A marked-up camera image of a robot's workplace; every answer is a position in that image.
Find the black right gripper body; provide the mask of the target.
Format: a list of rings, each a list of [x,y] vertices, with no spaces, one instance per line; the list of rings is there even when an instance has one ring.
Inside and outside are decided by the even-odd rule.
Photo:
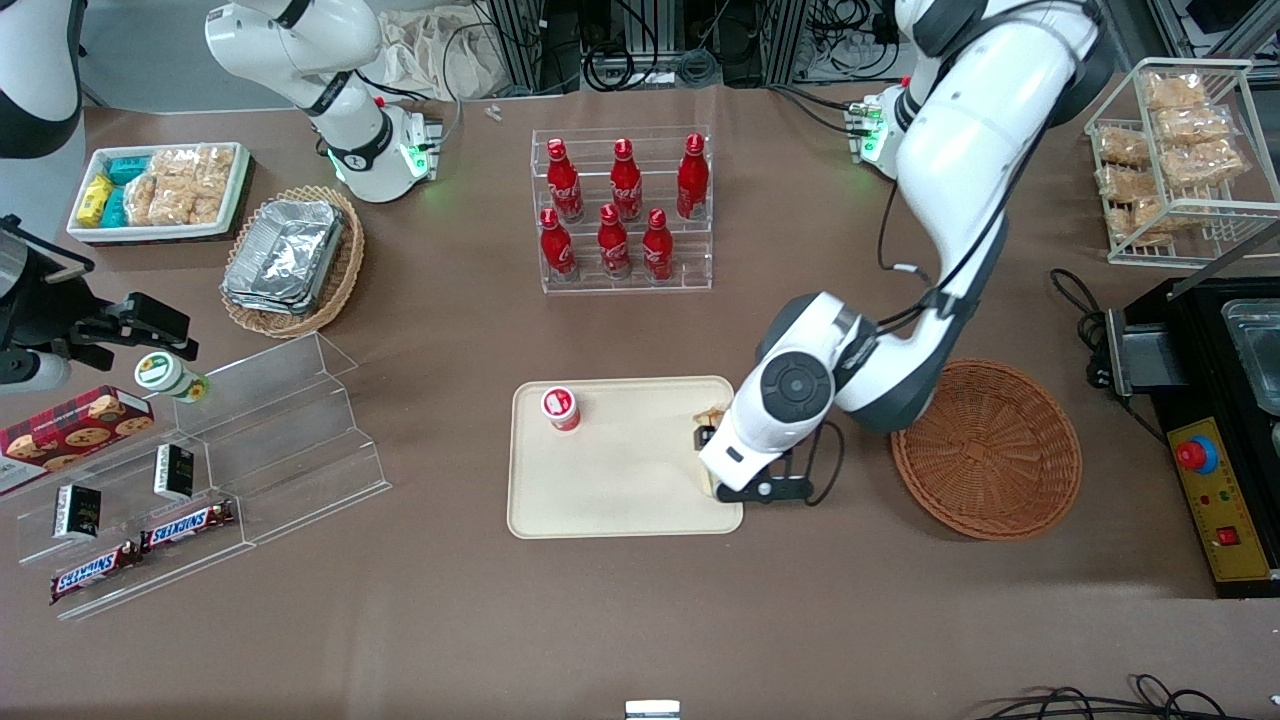
[[[84,277],[95,263],[1,219],[3,348],[29,348],[60,340],[93,315],[99,301]]]

